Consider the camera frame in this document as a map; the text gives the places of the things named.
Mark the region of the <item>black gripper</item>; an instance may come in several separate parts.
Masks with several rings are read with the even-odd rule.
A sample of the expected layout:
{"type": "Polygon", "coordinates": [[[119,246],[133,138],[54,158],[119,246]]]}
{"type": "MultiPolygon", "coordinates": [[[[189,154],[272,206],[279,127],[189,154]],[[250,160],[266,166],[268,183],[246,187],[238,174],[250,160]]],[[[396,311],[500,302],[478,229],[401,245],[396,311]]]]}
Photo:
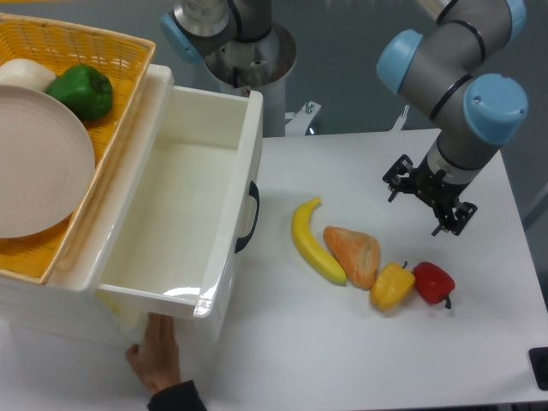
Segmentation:
{"type": "Polygon", "coordinates": [[[418,168],[414,168],[411,158],[402,154],[382,180],[388,185],[391,203],[398,194],[416,194],[420,200],[433,209],[438,226],[432,236],[440,232],[459,235],[474,216],[478,207],[469,202],[461,202],[458,197],[464,185],[455,185],[443,180],[444,173],[433,173],[424,157],[418,168]]]}

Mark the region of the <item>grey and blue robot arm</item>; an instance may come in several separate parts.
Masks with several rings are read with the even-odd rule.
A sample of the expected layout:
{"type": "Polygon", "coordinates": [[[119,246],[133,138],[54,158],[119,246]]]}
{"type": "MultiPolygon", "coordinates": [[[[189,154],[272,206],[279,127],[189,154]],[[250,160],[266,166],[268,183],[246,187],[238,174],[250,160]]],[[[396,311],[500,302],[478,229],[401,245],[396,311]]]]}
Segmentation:
{"type": "MultiPolygon", "coordinates": [[[[376,73],[439,135],[419,165],[402,156],[384,182],[393,194],[412,194],[431,207],[439,230],[459,235],[477,210],[461,193],[528,113],[527,95],[515,80],[474,76],[474,70],[521,32],[527,9],[522,1],[424,1],[421,7],[437,31],[398,33],[376,73]]],[[[295,66],[295,41],[274,22],[268,1],[179,1],[161,27],[178,56],[204,62],[226,92],[282,86],[295,66]]]]}

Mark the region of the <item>dark sleeve forearm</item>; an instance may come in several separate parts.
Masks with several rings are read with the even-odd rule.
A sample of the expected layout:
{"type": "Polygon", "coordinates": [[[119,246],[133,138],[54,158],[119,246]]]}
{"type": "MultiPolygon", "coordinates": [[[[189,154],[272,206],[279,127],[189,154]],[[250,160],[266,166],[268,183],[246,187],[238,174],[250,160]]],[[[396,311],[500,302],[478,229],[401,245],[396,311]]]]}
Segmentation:
{"type": "Polygon", "coordinates": [[[193,380],[172,385],[153,394],[149,411],[206,411],[193,380]]]}

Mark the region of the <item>person's hand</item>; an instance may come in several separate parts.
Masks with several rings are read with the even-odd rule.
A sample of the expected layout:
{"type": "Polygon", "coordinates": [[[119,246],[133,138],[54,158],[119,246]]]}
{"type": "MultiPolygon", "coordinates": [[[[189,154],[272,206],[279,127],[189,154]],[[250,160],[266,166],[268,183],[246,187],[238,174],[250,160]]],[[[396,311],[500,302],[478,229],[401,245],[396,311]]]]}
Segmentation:
{"type": "Polygon", "coordinates": [[[150,313],[142,344],[128,348],[125,358],[152,395],[179,384],[182,378],[174,319],[150,313]]]}

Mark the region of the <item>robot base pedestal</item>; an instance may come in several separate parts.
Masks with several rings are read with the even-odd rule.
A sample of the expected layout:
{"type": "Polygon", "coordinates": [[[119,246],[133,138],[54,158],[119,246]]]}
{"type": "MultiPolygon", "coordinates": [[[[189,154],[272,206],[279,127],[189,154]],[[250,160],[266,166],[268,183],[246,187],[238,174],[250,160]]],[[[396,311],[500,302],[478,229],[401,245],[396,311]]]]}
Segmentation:
{"type": "Polygon", "coordinates": [[[205,58],[205,65],[221,92],[247,97],[263,95],[263,135],[285,135],[286,80],[296,62],[296,43],[291,33],[274,22],[257,42],[235,40],[205,58]]]}

